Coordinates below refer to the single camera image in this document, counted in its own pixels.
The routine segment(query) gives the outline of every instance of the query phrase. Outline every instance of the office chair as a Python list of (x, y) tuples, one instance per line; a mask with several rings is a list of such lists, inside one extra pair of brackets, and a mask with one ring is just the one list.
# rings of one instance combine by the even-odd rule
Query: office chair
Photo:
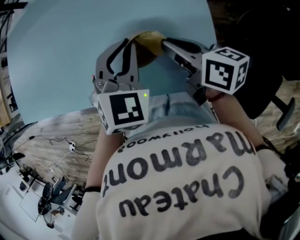
[(72, 197), (72, 200), (76, 203), (76, 205), (74, 207), (70, 206), (70, 208), (74, 209), (75, 211), (78, 212), (77, 208), (82, 205), (83, 197), (76, 195), (76, 196)]
[(39, 199), (37, 204), (38, 213), (40, 215), (47, 214), (51, 209), (50, 198), (53, 193), (53, 184), (48, 182), (45, 184), (43, 189), (42, 197)]
[(272, 101), (282, 112), (277, 122), (281, 131), (289, 121), (295, 99), (286, 105), (275, 96), (282, 83), (300, 80), (300, 50), (288, 46), (297, 39), (295, 30), (299, 21), (279, 4), (261, 4), (246, 12), (231, 29), (224, 46), (232, 47), (250, 56), (246, 82), (234, 95), (249, 118), (257, 118)]

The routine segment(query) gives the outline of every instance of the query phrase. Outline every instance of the light blue table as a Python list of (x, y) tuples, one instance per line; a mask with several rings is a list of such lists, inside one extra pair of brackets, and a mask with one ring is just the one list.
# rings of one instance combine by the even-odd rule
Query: light blue table
[[(29, 3), (7, 41), (10, 81), (23, 121), (91, 107), (90, 76), (98, 55), (113, 42), (146, 30), (206, 46), (216, 43), (206, 0)], [(152, 96), (182, 91), (186, 76), (167, 57), (140, 69), (140, 81)]]

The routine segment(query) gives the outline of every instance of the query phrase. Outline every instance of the person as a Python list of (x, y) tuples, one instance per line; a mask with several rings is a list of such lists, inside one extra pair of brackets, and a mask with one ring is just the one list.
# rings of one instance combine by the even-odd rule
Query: person
[(285, 164), (232, 95), (206, 89), (150, 98), (149, 123), (100, 129), (72, 239), (262, 239), (260, 222), (287, 191)]

